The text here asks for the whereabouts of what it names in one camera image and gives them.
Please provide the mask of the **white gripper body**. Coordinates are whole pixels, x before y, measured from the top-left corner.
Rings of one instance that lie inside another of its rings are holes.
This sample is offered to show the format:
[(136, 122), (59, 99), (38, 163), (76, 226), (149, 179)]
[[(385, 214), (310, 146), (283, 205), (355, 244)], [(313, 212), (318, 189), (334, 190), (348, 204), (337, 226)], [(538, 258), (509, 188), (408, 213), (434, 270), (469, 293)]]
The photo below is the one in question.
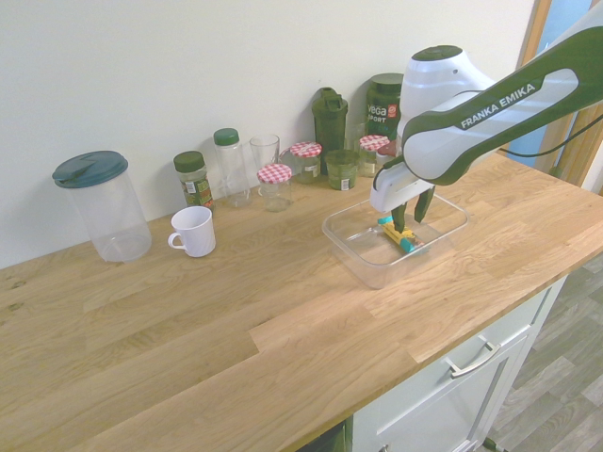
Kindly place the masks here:
[(392, 211), (434, 187), (416, 177), (399, 159), (386, 162), (373, 179), (369, 202), (378, 212)]

